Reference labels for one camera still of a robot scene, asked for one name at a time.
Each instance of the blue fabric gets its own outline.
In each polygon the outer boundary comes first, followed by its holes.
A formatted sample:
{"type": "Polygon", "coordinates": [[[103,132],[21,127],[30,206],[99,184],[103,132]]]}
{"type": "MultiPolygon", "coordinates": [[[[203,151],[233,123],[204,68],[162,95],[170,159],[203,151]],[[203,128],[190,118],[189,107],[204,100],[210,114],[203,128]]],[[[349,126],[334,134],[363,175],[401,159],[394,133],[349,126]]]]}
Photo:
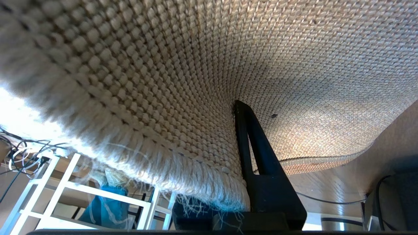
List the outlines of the blue fabric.
{"type": "MultiPolygon", "coordinates": [[[[102,186],[101,190],[127,196],[127,190],[121,187],[102,186]]],[[[128,225],[129,204],[114,199],[95,196],[79,220],[107,228],[126,229],[128,225]]]]}

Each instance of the woven texture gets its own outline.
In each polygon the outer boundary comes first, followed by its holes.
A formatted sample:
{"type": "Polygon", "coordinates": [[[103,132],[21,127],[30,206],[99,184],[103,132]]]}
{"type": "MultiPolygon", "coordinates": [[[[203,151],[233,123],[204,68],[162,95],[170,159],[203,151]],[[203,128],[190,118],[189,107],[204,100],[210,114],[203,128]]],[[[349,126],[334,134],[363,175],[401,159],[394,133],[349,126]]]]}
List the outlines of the woven texture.
{"type": "Polygon", "coordinates": [[[244,210],[234,101],[288,173],[348,162],[418,98],[417,4],[2,1],[0,79],[58,124],[54,140],[244,210]]]}

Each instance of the white metal frame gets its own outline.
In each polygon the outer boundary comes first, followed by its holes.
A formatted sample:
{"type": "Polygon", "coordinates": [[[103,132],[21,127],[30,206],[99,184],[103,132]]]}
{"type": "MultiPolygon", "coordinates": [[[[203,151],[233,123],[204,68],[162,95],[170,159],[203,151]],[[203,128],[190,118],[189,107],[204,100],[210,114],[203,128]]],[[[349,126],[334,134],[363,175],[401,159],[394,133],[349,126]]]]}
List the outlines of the white metal frame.
{"type": "Polygon", "coordinates": [[[141,201],[139,199],[134,199],[131,197],[122,196],[119,194],[114,194],[111,192],[103,191],[100,189],[88,187],[85,185],[75,184],[73,182],[69,182],[70,176],[72,172],[74,171],[74,168],[80,159],[80,155],[78,153],[74,154],[73,158],[71,159],[68,168],[66,169],[61,181],[59,182],[58,186],[55,188],[53,186],[47,185],[48,179],[51,177],[52,171],[55,169],[55,166],[58,163],[59,157],[57,156],[47,156],[51,160],[49,162],[48,167],[45,169],[45,164],[42,166],[41,169],[35,174],[35,177],[33,180],[30,180],[26,188],[24,189],[23,193],[21,194],[18,202],[13,207],[9,217],[7,218],[4,226],[0,230],[0,234],[11,234],[11,235],[17,235],[22,226],[24,225],[25,221],[27,220],[28,216],[39,218],[40,221],[38,223],[38,226],[36,229],[42,229],[45,227],[47,220],[51,217],[54,219],[59,220],[66,220],[70,222],[74,222],[92,229],[107,229],[105,227],[96,226],[93,224],[84,223],[77,220],[72,220],[69,218],[59,217],[56,215],[52,215],[54,208],[56,204],[58,203],[59,198],[62,195],[62,192],[65,188],[86,192],[89,194],[94,194],[102,197],[107,197],[110,199],[118,200],[121,202],[126,202],[129,204],[137,205],[140,207],[143,207],[143,210],[140,215],[140,219],[138,221],[137,230],[143,230],[143,229],[150,229],[152,220],[154,218],[155,212],[164,213],[166,214],[163,224],[163,230],[168,230],[170,226],[171,221],[171,210],[173,208],[176,195],[175,193],[172,193],[170,197],[170,201],[168,204],[168,208],[164,208],[161,206],[158,206],[158,200],[160,198],[160,190],[158,188],[154,189],[154,193],[152,195],[152,198],[150,202],[141,201]],[[46,207],[45,211],[40,214],[36,212],[32,212],[32,209],[38,200],[42,190],[44,188],[48,189],[54,189],[55,192],[46,207]]]}

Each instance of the wooden floor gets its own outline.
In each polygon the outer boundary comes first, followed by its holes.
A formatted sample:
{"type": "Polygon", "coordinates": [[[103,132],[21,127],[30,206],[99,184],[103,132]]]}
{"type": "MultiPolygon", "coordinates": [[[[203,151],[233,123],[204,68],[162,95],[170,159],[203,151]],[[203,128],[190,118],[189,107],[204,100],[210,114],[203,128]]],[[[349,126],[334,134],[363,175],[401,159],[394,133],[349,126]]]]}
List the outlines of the wooden floor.
{"type": "MultiPolygon", "coordinates": [[[[289,179],[297,192],[329,201],[349,202],[363,199],[382,176],[408,167],[418,167],[418,102],[399,116],[357,159],[345,166],[292,175],[289,179]]],[[[304,197],[301,200],[308,212],[361,216],[360,204],[341,206],[304,197]]]]}

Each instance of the beige woven fabric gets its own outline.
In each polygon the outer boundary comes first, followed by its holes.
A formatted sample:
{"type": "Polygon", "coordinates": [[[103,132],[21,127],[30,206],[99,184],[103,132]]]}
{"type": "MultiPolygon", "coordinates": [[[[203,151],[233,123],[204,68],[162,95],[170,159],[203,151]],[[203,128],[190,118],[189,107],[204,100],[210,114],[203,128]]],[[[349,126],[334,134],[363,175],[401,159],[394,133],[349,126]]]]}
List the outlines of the beige woven fabric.
{"type": "Polygon", "coordinates": [[[2,1],[0,78],[58,124],[54,140],[244,210],[234,101],[289,173],[347,162],[418,98],[417,4],[2,1]]]}

